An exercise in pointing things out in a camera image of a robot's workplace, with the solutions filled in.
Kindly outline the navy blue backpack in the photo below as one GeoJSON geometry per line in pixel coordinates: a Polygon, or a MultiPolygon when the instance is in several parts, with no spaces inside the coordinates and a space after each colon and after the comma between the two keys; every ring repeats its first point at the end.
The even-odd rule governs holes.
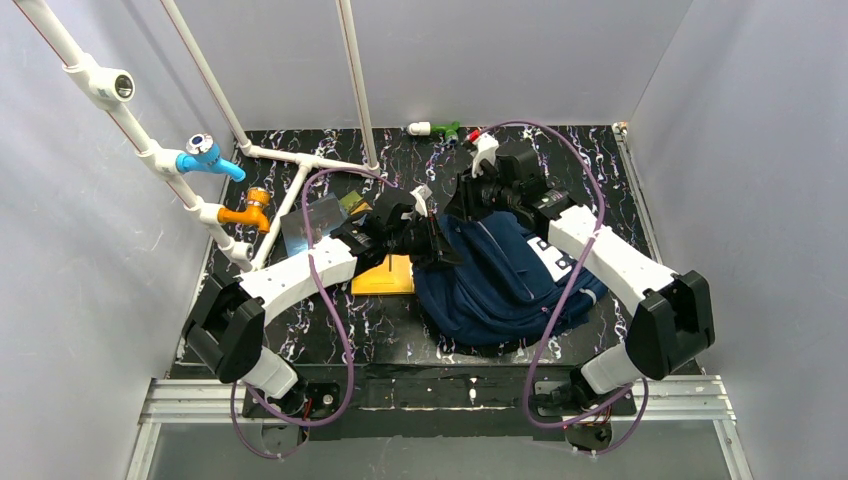
{"type": "Polygon", "coordinates": [[[481,221],[442,215],[438,223],[461,255],[458,266],[413,271],[417,299],[439,331],[467,347],[540,337],[568,280],[575,281],[553,329],[587,322],[607,286],[576,261],[521,226],[509,212],[481,221]]]}

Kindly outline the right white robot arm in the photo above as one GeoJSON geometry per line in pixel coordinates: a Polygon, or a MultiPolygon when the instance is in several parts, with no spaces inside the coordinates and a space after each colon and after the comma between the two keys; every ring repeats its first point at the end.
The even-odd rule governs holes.
{"type": "Polygon", "coordinates": [[[500,145],[489,134],[466,147],[471,164],[457,177],[447,213],[463,220],[512,213],[571,256],[576,273],[600,280],[631,315],[622,343],[570,372],[566,403],[599,406],[637,380],[664,379],[714,344],[710,287],[700,273],[680,274],[632,247],[604,225],[600,212],[548,180],[532,149],[500,145]]]}

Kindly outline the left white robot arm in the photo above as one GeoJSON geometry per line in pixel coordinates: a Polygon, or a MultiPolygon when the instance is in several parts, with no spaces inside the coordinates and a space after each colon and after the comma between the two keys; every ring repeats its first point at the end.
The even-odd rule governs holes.
{"type": "Polygon", "coordinates": [[[461,262],[423,196],[391,189],[300,253],[238,278],[211,274],[182,337],[219,382],[243,381],[281,399],[299,378],[289,362],[264,346],[266,323],[320,287],[347,282],[389,255],[406,256],[417,268],[461,262]]]}

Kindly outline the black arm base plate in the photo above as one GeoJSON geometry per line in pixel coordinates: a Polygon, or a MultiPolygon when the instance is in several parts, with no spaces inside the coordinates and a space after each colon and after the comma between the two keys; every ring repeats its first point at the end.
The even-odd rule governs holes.
{"type": "MultiPolygon", "coordinates": [[[[279,413],[306,420],[329,418],[345,396],[347,370],[341,365],[302,365],[295,387],[268,401],[279,413]]],[[[308,428],[314,441],[353,438],[530,437],[563,439],[565,430],[536,428],[521,409],[524,365],[368,364],[354,367],[352,398],[339,419],[308,428]]],[[[571,366],[539,366],[531,408],[540,422],[583,413],[566,403],[571,366]]],[[[633,393],[588,420],[625,420],[639,409],[633,393]]]]}

